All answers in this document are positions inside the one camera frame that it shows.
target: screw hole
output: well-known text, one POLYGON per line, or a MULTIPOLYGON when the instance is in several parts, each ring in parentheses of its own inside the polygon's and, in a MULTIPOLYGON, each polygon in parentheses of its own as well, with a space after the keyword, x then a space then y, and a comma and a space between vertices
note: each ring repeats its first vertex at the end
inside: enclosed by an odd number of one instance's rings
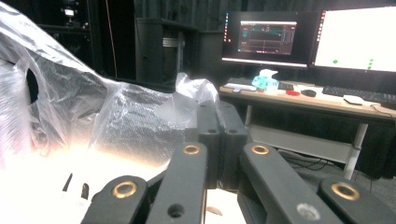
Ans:
POLYGON ((180 204, 173 204, 168 208, 168 215, 172 218, 179 218, 184 215, 184 208, 180 204))

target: cable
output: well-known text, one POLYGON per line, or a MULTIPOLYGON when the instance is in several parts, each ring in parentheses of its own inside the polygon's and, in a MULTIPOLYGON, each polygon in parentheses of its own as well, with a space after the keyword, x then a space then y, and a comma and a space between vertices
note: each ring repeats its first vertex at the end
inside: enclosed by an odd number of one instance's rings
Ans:
POLYGON ((108 30, 109 30, 109 32, 110 32, 111 49, 113 50, 114 71, 115 71, 115 73, 116 73, 116 77, 118 77, 118 72, 117 72, 117 60, 116 60, 116 50, 114 49, 113 32, 112 32, 112 30, 111 30, 110 12, 109 12, 109 10, 108 10, 108 2, 107 2, 107 0, 106 0, 106 11, 107 11, 108 30))
POLYGON ((144 59, 145 57, 143 56, 143 51, 142 51, 142 47, 141 47, 141 42, 140 42, 140 33, 139 33, 139 28, 137 26, 137 17, 136 17, 136 8, 134 8, 134 28, 136 29, 136 37, 137 37, 137 45, 139 47, 139 52, 140 52, 140 58, 142 60, 142 66, 141 66, 141 72, 143 74, 143 77, 145 77, 145 66, 144 66, 144 59))
POLYGON ((329 161, 326 161, 326 162, 325 162, 322 166, 320 166, 319 168, 311 168, 311 166, 314 166, 314 165, 320 163, 321 161, 325 161, 325 160, 319 159, 318 161, 314 161, 314 162, 312 162, 311 164, 308 164, 308 165, 302 165, 302 164, 300 164, 299 162, 293 161, 293 160, 303 161, 303 160, 299 160, 299 159, 287 158, 287 157, 286 157, 285 160, 286 160, 287 162, 290 162, 290 163, 293 163, 293 164, 295 164, 295 165, 298 165, 298 167, 292 167, 293 169, 306 168, 306 169, 311 170, 311 171, 318 171, 318 170, 321 170, 321 169, 323 169, 323 168, 329 163, 329 161))

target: keyboard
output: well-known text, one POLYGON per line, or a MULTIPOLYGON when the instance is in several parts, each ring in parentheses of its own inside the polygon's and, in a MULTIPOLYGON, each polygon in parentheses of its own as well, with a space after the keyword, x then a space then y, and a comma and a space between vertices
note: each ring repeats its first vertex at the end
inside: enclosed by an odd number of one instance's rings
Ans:
MULTIPOLYGON (((234 83, 234 84, 239 84, 239 85, 251 86, 251 81, 252 80, 253 79, 244 78, 244 77, 230 77, 227 80, 227 83, 234 83)), ((277 89, 278 90, 283 90, 283 91, 294 90, 292 84, 284 83, 282 81, 279 81, 279 85, 277 86, 277 89)))
POLYGON ((364 101, 380 103, 381 106, 396 109, 396 95, 374 92, 374 91, 358 91, 346 88, 325 86, 322 91, 323 94, 340 96, 354 95, 359 96, 364 101))

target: computer mouse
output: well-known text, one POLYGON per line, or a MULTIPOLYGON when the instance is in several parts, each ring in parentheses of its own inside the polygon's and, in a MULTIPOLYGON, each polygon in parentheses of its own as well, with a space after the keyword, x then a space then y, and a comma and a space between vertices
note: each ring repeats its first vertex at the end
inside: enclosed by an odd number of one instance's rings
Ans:
POLYGON ((301 91, 301 94, 309 96, 309 97, 317 96, 317 93, 315 91, 312 91, 312 90, 303 90, 303 91, 301 91))

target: white surface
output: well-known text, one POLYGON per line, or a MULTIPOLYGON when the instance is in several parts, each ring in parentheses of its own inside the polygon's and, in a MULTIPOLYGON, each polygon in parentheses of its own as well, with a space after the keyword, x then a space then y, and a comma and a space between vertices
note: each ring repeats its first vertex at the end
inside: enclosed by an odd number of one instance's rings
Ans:
POLYGON ((222 223, 245 224, 246 221, 236 200, 236 194, 222 189, 209 189, 207 191, 205 224, 222 223), (214 210, 220 211, 221 215, 210 212, 214 210))

